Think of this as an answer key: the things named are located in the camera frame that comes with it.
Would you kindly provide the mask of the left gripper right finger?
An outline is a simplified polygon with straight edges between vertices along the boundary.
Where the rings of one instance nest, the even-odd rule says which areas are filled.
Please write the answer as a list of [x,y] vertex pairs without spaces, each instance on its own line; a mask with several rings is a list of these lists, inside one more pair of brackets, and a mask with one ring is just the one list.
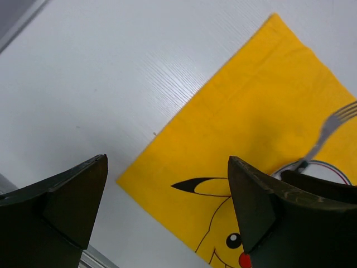
[[356,204],[311,194],[236,156],[228,180],[253,267],[356,266]]

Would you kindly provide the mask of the round patterned plate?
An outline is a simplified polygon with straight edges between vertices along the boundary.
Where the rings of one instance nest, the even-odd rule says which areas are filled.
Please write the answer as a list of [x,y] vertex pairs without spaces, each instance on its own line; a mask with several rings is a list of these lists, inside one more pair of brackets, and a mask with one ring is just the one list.
[[301,164],[302,174],[313,176],[334,183],[353,185],[348,177],[335,166],[320,160],[311,160]]

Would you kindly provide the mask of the fork with teal handle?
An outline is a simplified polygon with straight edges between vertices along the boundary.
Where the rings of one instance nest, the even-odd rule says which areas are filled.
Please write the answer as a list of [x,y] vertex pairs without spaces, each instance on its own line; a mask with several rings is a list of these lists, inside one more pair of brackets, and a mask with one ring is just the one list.
[[302,173],[309,165],[309,162],[322,149],[329,137],[344,123],[356,117],[356,101],[347,104],[332,113],[321,127],[319,137],[312,149],[295,164],[292,170]]

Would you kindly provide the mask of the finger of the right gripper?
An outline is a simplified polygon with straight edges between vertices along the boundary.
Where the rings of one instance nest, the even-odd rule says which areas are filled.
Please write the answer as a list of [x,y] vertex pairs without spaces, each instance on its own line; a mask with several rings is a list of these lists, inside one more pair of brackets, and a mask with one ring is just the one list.
[[301,190],[323,198],[356,204],[356,187],[315,178],[292,170],[281,173],[281,180]]

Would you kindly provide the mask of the yellow Pikachu cloth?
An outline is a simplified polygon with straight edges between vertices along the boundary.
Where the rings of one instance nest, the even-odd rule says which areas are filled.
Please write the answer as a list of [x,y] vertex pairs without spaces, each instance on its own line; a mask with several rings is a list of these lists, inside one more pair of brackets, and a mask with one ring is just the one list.
[[237,156],[273,174],[306,155],[354,96],[271,15],[156,136],[118,184],[210,267],[250,267],[227,179]]

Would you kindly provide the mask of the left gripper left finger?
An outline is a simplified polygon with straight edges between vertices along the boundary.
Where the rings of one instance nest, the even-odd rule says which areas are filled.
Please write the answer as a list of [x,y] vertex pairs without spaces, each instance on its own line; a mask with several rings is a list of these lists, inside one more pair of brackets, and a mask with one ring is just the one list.
[[78,267],[88,248],[108,175],[91,159],[1,195],[1,267]]

